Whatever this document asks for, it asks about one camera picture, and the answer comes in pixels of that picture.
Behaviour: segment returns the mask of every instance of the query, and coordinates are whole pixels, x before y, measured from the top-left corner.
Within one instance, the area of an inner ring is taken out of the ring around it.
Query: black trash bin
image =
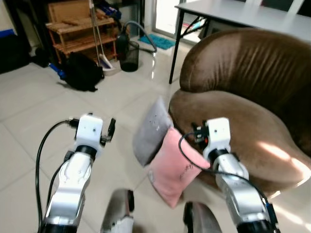
[[[123,71],[134,72],[138,69],[139,44],[129,41],[126,55],[120,58],[120,66]]]

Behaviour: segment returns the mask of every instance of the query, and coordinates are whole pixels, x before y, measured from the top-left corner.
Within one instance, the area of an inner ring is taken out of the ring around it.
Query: wooden rack
[[[116,58],[115,40],[117,33],[114,20],[112,18],[98,19],[97,24],[101,30],[105,30],[105,32],[101,32],[102,44],[112,43],[112,51],[104,51],[105,55],[109,54],[110,58]],[[62,22],[48,23],[46,26],[49,29],[59,62],[61,61],[60,52],[68,57],[71,52],[95,49],[95,46],[100,45],[98,39],[97,44],[95,44],[90,17],[64,19]]]

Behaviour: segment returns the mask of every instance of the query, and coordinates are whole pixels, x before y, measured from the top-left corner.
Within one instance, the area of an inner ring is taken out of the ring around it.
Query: black bag
[[[30,56],[23,41],[17,35],[0,38],[0,74],[26,66]]]
[[[72,52],[62,66],[64,81],[80,91],[96,91],[95,85],[104,78],[103,68],[81,53]]]

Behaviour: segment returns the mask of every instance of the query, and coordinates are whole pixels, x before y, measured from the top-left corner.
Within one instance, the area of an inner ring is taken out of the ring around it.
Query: white table
[[[310,17],[294,15],[281,10],[247,4],[235,0],[199,0],[179,4],[176,8],[179,10],[179,17],[170,83],[172,83],[173,79],[179,40],[200,28],[208,27],[211,20],[237,27],[253,27],[285,33],[309,43],[311,42]],[[196,15],[198,17],[181,35],[185,13]],[[193,24],[200,21],[200,17],[206,19],[205,24],[194,30],[188,31]]]

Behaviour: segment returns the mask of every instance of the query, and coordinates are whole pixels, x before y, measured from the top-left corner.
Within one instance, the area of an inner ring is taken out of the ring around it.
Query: tile floor
[[[117,120],[111,144],[96,160],[79,233],[98,232],[112,192],[120,187],[135,192],[135,223],[140,233],[181,233],[186,200],[206,203],[219,220],[224,233],[236,232],[223,196],[199,181],[184,192],[183,200],[170,209],[154,191],[146,171],[132,150],[133,133],[150,106],[162,96],[168,106],[179,89],[179,73],[189,51],[180,46],[175,76],[168,85],[172,49],[160,50],[153,58],[142,52],[137,72],[120,72],[106,77],[95,93],[83,93],[64,87],[49,68],[30,64],[0,75],[0,232],[34,233],[37,228],[35,202],[35,156],[47,129],[69,116],[94,112],[105,119]],[[49,180],[72,147],[74,131],[58,128],[48,139],[41,161],[43,206]],[[282,193],[274,199],[282,233],[311,232],[311,182]]]

